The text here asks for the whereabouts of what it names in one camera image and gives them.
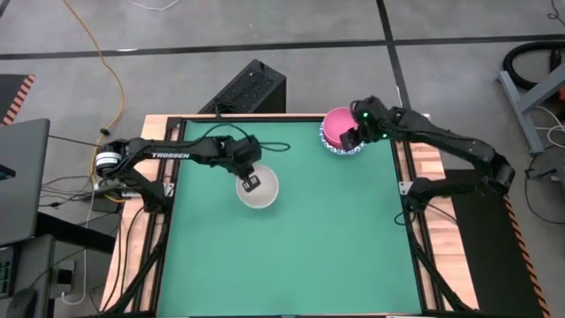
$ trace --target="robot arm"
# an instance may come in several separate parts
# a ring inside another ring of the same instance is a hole
[[[351,105],[351,115],[358,128],[351,128],[340,139],[346,150],[361,142],[383,139],[424,142],[462,158],[473,165],[480,184],[453,184],[447,180],[430,181],[417,178],[408,192],[411,207],[423,209],[434,196],[450,196],[478,189],[489,189],[499,195],[508,193],[515,175],[506,158],[484,141],[463,137],[433,125],[428,118],[414,110],[386,106],[371,96]]]
[[[149,181],[133,167],[145,159],[187,159],[210,167],[220,166],[244,180],[244,189],[252,191],[260,180],[250,177],[252,164],[261,158],[259,141],[252,135],[241,140],[230,136],[202,137],[194,141],[115,140],[98,150],[96,174],[117,179],[141,194],[147,212],[171,211],[172,201],[162,184]]]

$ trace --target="gray floor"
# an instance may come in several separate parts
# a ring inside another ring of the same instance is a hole
[[[182,0],[168,11],[145,11],[125,0],[71,1],[104,49],[384,38],[372,0]],[[565,12],[565,5],[557,4]],[[548,1],[387,0],[386,5],[396,39],[565,31],[546,18]],[[92,50],[62,1],[12,0],[0,19],[0,42],[0,54]],[[552,315],[564,317],[565,230],[540,221],[525,206],[521,171],[530,158],[509,103],[494,82],[504,55],[518,44],[406,46],[397,51],[414,110],[430,113],[437,125],[492,143],[518,171],[510,197]],[[124,83],[127,101],[114,135],[138,136],[146,114],[198,111],[253,58],[288,77],[288,112],[324,112],[371,94],[388,105],[399,103],[385,47],[112,57],[108,61]],[[543,54],[517,61],[518,70],[532,80],[543,77],[546,65]],[[37,76],[18,121],[47,117],[54,134],[95,141],[98,129],[112,119],[119,104],[117,87],[97,58],[0,61],[0,72]],[[553,123],[539,114],[539,124]],[[86,174],[91,151],[50,140],[44,178]],[[447,168],[467,167],[448,155],[443,159]],[[82,184],[78,180],[64,187]],[[551,181],[531,183],[532,205],[548,218],[565,220],[562,194]],[[87,206],[72,203],[45,211],[80,223]],[[117,219],[106,219],[92,227],[110,231],[116,224]],[[72,246],[59,245],[56,258],[72,251]],[[109,257],[88,256],[90,291],[104,283]],[[82,255],[75,259],[79,277],[70,300],[80,299],[83,288]],[[95,290],[97,304],[101,294],[102,289]],[[76,307],[56,305],[57,317],[93,313],[88,296]]]

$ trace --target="white cable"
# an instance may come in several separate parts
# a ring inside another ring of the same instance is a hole
[[[548,140],[552,145],[554,145],[554,146],[556,146],[556,147],[565,148],[565,145],[562,145],[562,144],[560,144],[560,143],[557,143],[557,142],[555,142],[553,139],[551,139],[551,133],[552,133],[555,129],[557,129],[557,128],[561,128],[561,131],[565,133],[565,126],[563,126],[563,125],[561,124],[561,121],[559,120],[559,118],[558,118],[557,116],[555,116],[555,114],[554,114],[551,110],[548,110],[547,108],[541,107],[541,106],[536,106],[536,109],[537,109],[537,110],[543,110],[544,112],[546,112],[547,114],[549,114],[549,115],[555,120],[555,122],[557,123],[557,125],[555,125],[555,126],[553,126],[553,127],[550,127],[550,128],[549,128],[549,127],[539,127],[539,128],[536,128],[536,129],[538,129],[538,130],[547,130],[547,135],[546,135],[546,136],[547,136],[547,140]]]
[[[88,222],[90,221],[90,214],[92,213],[92,206],[93,205],[94,205],[94,187],[92,187],[92,197],[90,198],[90,208],[88,209],[87,221],[86,221],[86,225],[85,225],[85,227],[87,229],[88,229]],[[84,275],[84,282],[83,282],[83,285],[82,285],[82,297],[78,301],[70,302],[70,301],[67,301],[67,300],[64,299],[65,293],[63,291],[61,293],[61,300],[66,305],[70,305],[70,306],[79,305],[87,297],[87,250],[86,249],[84,251],[84,256],[85,256],[85,264],[84,264],[85,265],[85,275]]]
[[[139,8],[143,8],[143,9],[145,9],[145,10],[165,11],[165,10],[169,9],[171,6],[177,4],[177,2],[179,2],[180,0],[175,0],[175,1],[173,1],[172,3],[170,3],[169,5],[164,6],[164,7],[162,7],[162,8],[148,7],[148,6],[145,6],[145,5],[143,5],[143,4],[134,3],[132,0],[125,0],[125,1],[129,2],[130,4],[137,5]]]

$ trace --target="green mat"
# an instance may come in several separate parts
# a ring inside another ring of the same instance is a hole
[[[213,123],[189,122],[195,140]],[[236,195],[222,168],[182,163],[162,278],[159,317],[419,314],[390,143],[330,153],[320,123],[236,123],[260,141],[280,192],[265,209]],[[211,135],[241,132],[220,127]]]

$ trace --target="black box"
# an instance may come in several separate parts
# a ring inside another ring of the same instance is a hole
[[[285,113],[286,77],[253,59],[200,114]]]

